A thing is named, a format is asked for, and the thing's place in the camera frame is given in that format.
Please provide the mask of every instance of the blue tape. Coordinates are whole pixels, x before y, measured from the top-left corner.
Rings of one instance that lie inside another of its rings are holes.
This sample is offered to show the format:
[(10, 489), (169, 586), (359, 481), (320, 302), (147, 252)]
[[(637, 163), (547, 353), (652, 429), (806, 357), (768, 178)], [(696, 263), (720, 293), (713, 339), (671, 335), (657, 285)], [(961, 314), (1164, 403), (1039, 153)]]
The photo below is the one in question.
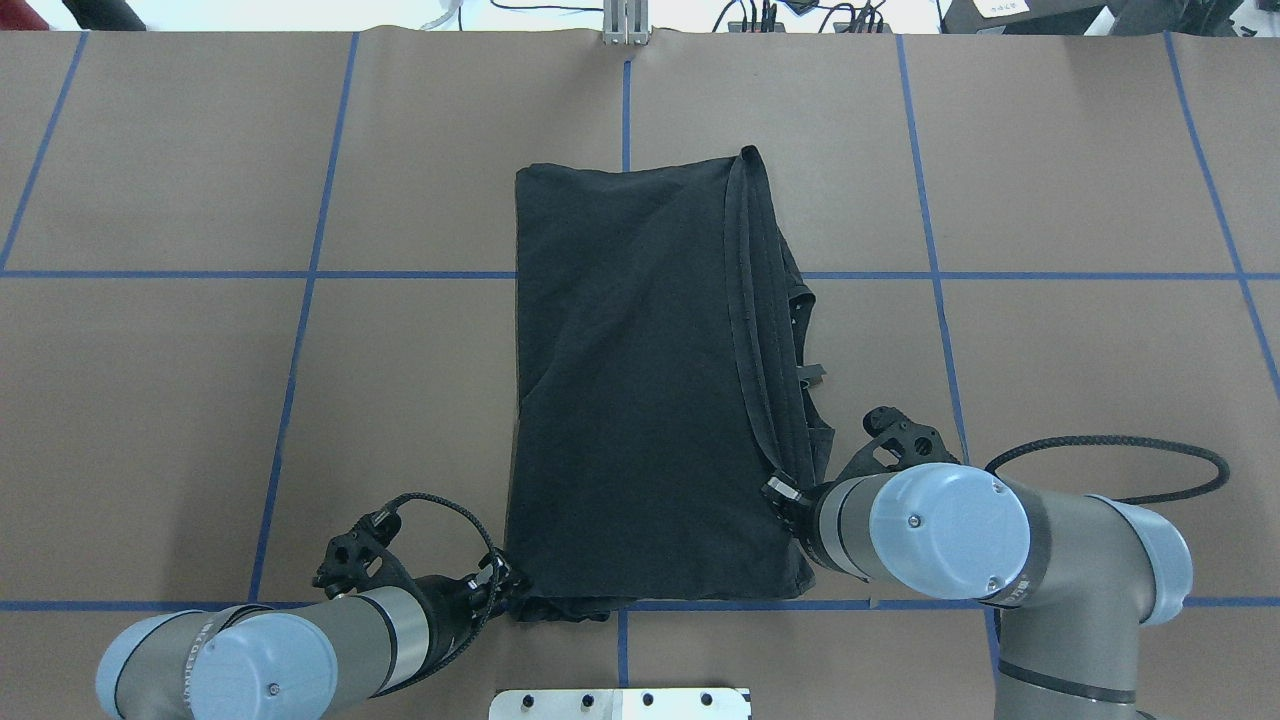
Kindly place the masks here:
[(996, 637), (996, 609), (983, 607), (983, 621), (987, 625), (987, 653), (991, 656), (991, 676), (1000, 675), (1000, 638)]
[(915, 191), (920, 200), (920, 222), (924, 224), (924, 246), (929, 252), (929, 274), (933, 279), (933, 302), (938, 313), (938, 332), (942, 336), (942, 360), (947, 369), (947, 386), (951, 389), (951, 414), (956, 433), (960, 436), (961, 460), (969, 462), (969, 434), (964, 427), (964, 407), (960, 404), (960, 382), (956, 379), (955, 354), (951, 350), (951, 327), (947, 323), (946, 302), (942, 297), (942, 273), (938, 266), (938, 249), (933, 240), (933, 217), (929, 213), (929, 196), (924, 184), (924, 163), (920, 159), (920, 136), (915, 127), (915, 106), (911, 102), (911, 77), (906, 68), (906, 45), (901, 35), (893, 36), (897, 42), (897, 69), (902, 78), (902, 104), (906, 108), (906, 132), (911, 141), (911, 163), (915, 167)]
[(316, 218), (316, 234), (311, 245), (311, 264), (307, 269), (307, 284), (302, 291), (302, 310), (298, 313), (298, 331), (293, 337), (293, 355), (289, 357), (289, 378), (284, 387), (284, 405), (280, 409), (280, 425), (275, 433), (275, 452), (271, 457), (271, 475), (266, 484), (266, 500), (262, 503), (262, 521), (259, 527), (257, 548), (253, 553), (253, 571), (250, 575), (248, 602), (257, 602), (262, 587), (262, 569), (266, 564), (266, 544), (271, 536), (271, 518), (275, 514), (275, 497), (280, 486), (280, 469), (284, 464), (284, 437), (293, 415), (293, 397), (298, 384), (298, 359), (302, 355), (302, 338), (307, 332), (311, 315), (311, 299), (315, 293), (316, 270), (320, 266), (320, 249), (324, 245), (325, 222), (329, 214), (329, 199), (333, 195), (333, 178), (338, 169), (338, 150), (342, 146), (342, 129), (347, 118), (347, 101), (351, 97), (351, 78), (356, 68), (356, 53), (360, 47), (360, 33), (351, 33), (351, 50), (347, 54), (347, 73), (342, 81), (342, 97), (338, 101), (338, 119), (333, 129), (333, 146), (329, 149), (329, 169), (325, 173), (324, 193), (320, 196), (320, 214)]
[[(315, 605), (312, 601), (270, 602), (279, 610), (293, 610)], [(175, 612), (179, 610), (218, 611), (238, 600), (0, 600), (0, 612)], [(1188, 597), (1187, 607), (1280, 607), (1280, 597)], [(955, 611), (984, 610), (968, 600), (882, 600), (872, 606), (865, 600), (785, 600), (758, 602), (731, 602), (719, 600), (682, 601), (646, 600), (627, 607), (627, 612), (858, 612), (858, 611)], [(620, 642), (626, 641), (620, 630)]]
[(513, 281), (515, 270), (319, 270), (321, 279)]
[(631, 60), (622, 63), (622, 172), (631, 172)]
[(28, 279), (303, 279), (306, 270), (4, 270)]
[(618, 687), (620, 688), (631, 687), (630, 651), (627, 650), (628, 634), (630, 630), (627, 628), (627, 611), (618, 610)]
[(88, 33), (81, 32), (79, 42), (76, 44), (76, 53), (72, 63), (67, 68), (63, 78), (63, 87), (58, 91), (58, 100), (54, 101), (54, 111), (49, 115), (49, 124), (45, 126), (45, 136), (40, 138), (36, 147), (36, 159), (31, 163), (31, 172), (27, 174), (27, 184), (22, 186), (22, 195), (18, 197), (18, 208), (13, 213), (13, 222), (9, 223), (9, 234), (4, 238), (4, 247), (0, 249), (0, 270), (9, 263), (9, 254), (13, 252), (13, 243), (18, 241), (18, 231), (22, 228), (22, 217), (27, 213), (27, 202), (36, 190), (36, 179), (40, 177), (40, 168), (45, 164), (45, 152), (49, 151), (49, 142), (54, 138), (54, 128), (58, 127), (58, 118), (63, 114), (63, 105), (67, 104), (67, 95), (72, 91), (72, 81), (76, 79), (76, 70), (79, 68), (81, 56), (84, 55), (84, 44), (88, 42)]
[(1199, 141), (1199, 132), (1196, 129), (1196, 118), (1192, 117), (1192, 106), (1187, 101), (1187, 87), (1183, 85), (1183, 72), (1178, 67), (1178, 53), (1174, 49), (1174, 36), (1165, 31), (1165, 53), (1169, 54), (1169, 69), (1174, 73), (1174, 88), (1178, 91), (1178, 102), (1183, 108), (1183, 119), (1187, 120), (1187, 132), (1190, 135), (1192, 149), (1196, 151), (1196, 160), (1199, 163), (1201, 174), (1204, 177), (1204, 187), (1208, 190), (1208, 199), (1213, 204), (1213, 214), (1217, 217), (1217, 225), (1222, 231), (1222, 240), (1226, 242), (1226, 254), (1231, 258), (1231, 266), (1235, 268), (1235, 277), (1240, 283), (1240, 295), (1244, 296), (1244, 305), (1249, 311), (1249, 322), (1253, 324), (1253, 334), (1257, 336), (1262, 348), (1262, 361), (1271, 375), (1271, 389), (1280, 400), (1280, 369), (1276, 368), (1275, 355), (1271, 352), (1271, 342), (1267, 340), (1266, 329), (1262, 327), (1262, 318), (1258, 315), (1258, 306), (1253, 301), (1253, 291), (1249, 290), (1249, 279), (1244, 273), (1244, 264), (1240, 261), (1240, 252), (1235, 246), (1235, 237), (1231, 236), (1231, 225), (1226, 222), (1226, 211), (1222, 210), (1222, 199), (1217, 193), (1217, 183), (1213, 182), (1213, 173), (1210, 170), (1208, 159), (1204, 156), (1204, 147)]

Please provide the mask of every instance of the wire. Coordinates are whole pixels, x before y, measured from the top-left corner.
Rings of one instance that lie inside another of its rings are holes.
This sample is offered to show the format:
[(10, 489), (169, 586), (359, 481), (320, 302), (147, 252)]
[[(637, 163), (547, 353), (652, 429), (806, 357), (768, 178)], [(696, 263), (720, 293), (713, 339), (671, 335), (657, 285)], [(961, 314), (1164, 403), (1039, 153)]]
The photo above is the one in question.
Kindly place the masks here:
[(884, 14), (879, 12), (881, 6), (883, 6), (884, 3), (888, 3), (888, 0), (881, 0), (878, 5), (872, 5), (870, 0), (867, 0), (867, 3), (859, 9), (858, 15), (854, 18), (854, 22), (849, 23), (849, 27), (846, 27), (840, 32), (849, 32), (849, 33), (864, 32), (868, 35), (881, 32), (879, 29), (876, 28), (876, 26), (877, 23), (882, 27), (884, 24)]
[(712, 32), (719, 29), (721, 20), (724, 19), (724, 15), (728, 13), (728, 9), (732, 8), (735, 3), (742, 6), (742, 27), (746, 27), (746, 4), (742, 3), (742, 0), (728, 0), (728, 3), (726, 3), (724, 6), (721, 8), (721, 14), (716, 17), (716, 24), (712, 26)]
[(1051, 447), (1101, 447), (1101, 446), (1126, 446), (1126, 447), (1149, 447), (1152, 450), (1164, 450), (1166, 452), (1176, 452), (1179, 455), (1190, 455), (1192, 457), (1199, 457), (1202, 460), (1208, 460), (1217, 468), (1217, 475), (1203, 484), (1174, 491), (1174, 492), (1160, 492), (1156, 495), (1140, 495), (1137, 497), (1121, 497), (1116, 502), (1124, 502), (1128, 505), (1151, 505), (1155, 502), (1171, 502), (1175, 500), (1187, 500), (1190, 497), (1197, 497), (1204, 493), (1216, 491), (1217, 488), (1226, 484), (1228, 478), (1231, 477), (1231, 468), (1226, 464), (1226, 460), (1213, 452), (1212, 450), (1204, 450), (1203, 447), (1197, 447), (1194, 445), (1185, 445), (1181, 442), (1171, 442), (1167, 439), (1157, 439), (1149, 437), (1137, 437), (1137, 436), (1064, 436), (1064, 437), (1051, 437), (1044, 439), (1038, 439), (1034, 442), (1028, 442), (1025, 445), (1019, 445), (1018, 447), (1002, 452), (991, 462), (987, 462), (986, 470), (995, 474), (996, 468), (1000, 468), (1005, 462), (1014, 460), (1015, 457), (1021, 457), (1023, 455), (1037, 452), (1039, 450), (1048, 450)]
[(1204, 8), (1204, 17), (1201, 18), (1201, 29), (1196, 35), (1203, 36), (1208, 29), (1208, 20), (1213, 15), (1213, 8), (1217, 6), (1217, 0), (1208, 0), (1208, 5)]
[(836, 14), (836, 10), (849, 10), (849, 24), (854, 24), (858, 19), (858, 8), (854, 8), (852, 3), (837, 3), (836, 5), (827, 8), (827, 17), (822, 18), (822, 24), (818, 26), (818, 32), (827, 29), (827, 20), (831, 15)]
[(470, 521), (471, 525), (476, 529), (476, 532), (480, 533), (480, 538), (484, 541), (484, 546), (489, 551), (489, 562), (493, 566), (493, 575), (490, 575), (489, 578), (489, 600), (485, 601), (484, 610), (480, 612), (480, 618), (476, 620), (475, 626), (471, 628), (471, 633), (466, 637), (465, 641), (458, 643), (458, 647), (453, 648), (453, 651), (445, 655), (443, 660), (440, 660), (435, 666), (433, 666), (426, 673), (410, 678), (408, 680), (396, 687), (388, 688), (375, 694), (374, 697), (381, 697), (387, 693), (401, 691), (415, 683), (425, 680), (431, 675), (443, 670), (449, 662), (453, 662), (460, 655), (462, 655), (462, 651), (465, 651), (467, 647), (471, 646), (471, 642), (476, 639), (476, 635), (480, 634), (480, 630), (484, 629), (485, 624), (493, 618), (493, 609), (498, 603), (498, 587), (502, 584), (502, 580), (504, 579), (503, 573), (498, 566), (498, 547), (493, 543), (493, 538), (489, 536), (489, 530), (484, 529), (484, 525), (480, 523), (480, 519), (472, 515), (471, 511), (467, 510), (466, 507), (462, 507), (457, 502), (443, 498), (438, 495), (428, 495), (425, 492), (406, 492), (404, 495), (397, 496), (396, 500), (388, 502), (383, 509), (387, 510), (388, 512), (396, 512), (396, 510), (398, 510), (402, 505), (412, 500), (425, 500), (428, 502), (443, 505), (449, 510), (453, 510), (458, 515), (466, 518), (467, 521)]
[(604, 8), (581, 8), (577, 5), (503, 5), (498, 0), (489, 4), (500, 10), (570, 10), (571, 13), (603, 13)]

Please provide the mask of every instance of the gray robot arm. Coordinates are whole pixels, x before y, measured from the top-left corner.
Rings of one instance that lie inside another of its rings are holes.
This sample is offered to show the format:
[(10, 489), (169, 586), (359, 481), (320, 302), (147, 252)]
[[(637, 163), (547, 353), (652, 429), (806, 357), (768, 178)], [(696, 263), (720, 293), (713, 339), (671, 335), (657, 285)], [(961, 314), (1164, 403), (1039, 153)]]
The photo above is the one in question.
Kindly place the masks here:
[[(387, 550), (399, 530), (396, 509), (407, 500), (466, 515), (489, 550), (483, 569), (462, 579), (411, 578)], [(316, 720), (448, 665), (520, 582), (475, 516), (413, 495), (333, 538), (312, 584), (332, 600), (132, 625), (99, 664), (99, 703), (116, 720)]]
[(1138, 628), (1172, 619), (1192, 583), (1160, 515), (943, 462), (804, 495), (771, 487), (819, 564), (1001, 609), (997, 720), (1142, 716)]

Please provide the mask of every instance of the black t-shirt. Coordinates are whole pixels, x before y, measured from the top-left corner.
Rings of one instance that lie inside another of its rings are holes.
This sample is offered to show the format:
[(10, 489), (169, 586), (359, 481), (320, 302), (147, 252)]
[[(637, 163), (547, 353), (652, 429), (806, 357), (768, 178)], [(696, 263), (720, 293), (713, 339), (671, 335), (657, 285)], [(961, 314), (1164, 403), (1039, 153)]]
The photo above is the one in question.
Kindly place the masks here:
[(764, 164), (516, 178), (520, 424), (507, 552), (522, 620), (637, 598), (790, 598), (813, 573), (760, 488), (820, 479), (801, 389), (813, 293)]

